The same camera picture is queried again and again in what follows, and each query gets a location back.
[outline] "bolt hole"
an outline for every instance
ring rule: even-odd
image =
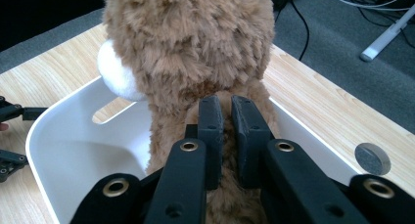
[[[131,105],[133,105],[132,102],[129,102],[121,97],[117,97],[94,112],[94,115],[92,115],[92,122],[98,125],[106,124]]]
[[[383,184],[378,180],[367,179],[363,182],[363,186],[366,188],[366,190],[378,197],[385,199],[394,197],[394,191],[389,186]]]
[[[106,197],[113,198],[121,196],[128,190],[129,183],[124,178],[116,178],[111,180],[104,187],[103,193]]]
[[[293,145],[287,144],[287,143],[280,143],[277,144],[277,149],[282,151],[282,152],[292,152],[294,150]]]
[[[345,215],[345,212],[338,207],[337,205],[328,203],[326,205],[324,205],[324,209],[331,215],[336,216],[336,217],[343,217]]]
[[[185,152],[193,152],[198,148],[198,145],[195,143],[184,143],[180,146],[180,149]]]
[[[177,218],[183,215],[183,205],[179,202],[171,203],[165,209],[165,215],[170,218]]]

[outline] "gray carpet floor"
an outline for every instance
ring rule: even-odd
[[[359,59],[360,53],[385,27],[366,21],[355,7],[337,0],[294,0],[294,3],[309,27],[309,44],[301,61],[415,133],[415,49],[404,37],[399,34],[374,61],[366,63]],[[73,38],[101,22],[101,18],[102,10],[92,12],[1,52],[0,73]],[[413,44],[414,26],[404,29]],[[280,12],[275,30],[274,44],[298,58],[306,31],[291,4]]]

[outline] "metal screw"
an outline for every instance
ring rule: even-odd
[[[275,147],[278,150],[280,150],[282,152],[286,152],[286,153],[292,152],[294,150],[293,145],[288,144],[288,143],[279,143],[279,144],[275,145]]]
[[[394,197],[394,191],[387,185],[383,184],[382,182],[376,180],[376,179],[366,179],[363,182],[364,188],[366,188],[369,192],[372,194],[385,198],[390,199]]]
[[[109,198],[119,197],[128,190],[128,187],[129,183],[127,180],[124,178],[115,178],[105,185],[103,193]]]
[[[180,145],[180,149],[181,149],[182,151],[185,151],[185,152],[193,152],[193,151],[194,151],[194,150],[196,150],[198,147],[199,147],[199,146],[198,146],[198,144],[196,144],[196,143],[191,143],[191,142],[184,143],[184,144]]]

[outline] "white plastic bin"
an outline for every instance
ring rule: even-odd
[[[145,177],[151,124],[147,102],[134,103],[105,123],[92,121],[116,97],[99,77],[49,108],[30,129],[28,161],[57,223],[71,221],[100,179],[118,172]],[[348,184],[356,171],[274,104],[281,137],[300,144],[328,176]]]

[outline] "plush toy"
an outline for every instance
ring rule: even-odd
[[[278,136],[276,112],[261,83],[273,23],[271,0],[107,0],[109,41],[101,56],[110,60],[100,62],[100,72],[118,95],[148,100],[149,174],[164,166],[185,125],[198,123],[199,100],[219,98],[225,118],[222,179],[207,193],[207,223],[266,223],[259,191],[238,184],[231,96],[254,100]]]

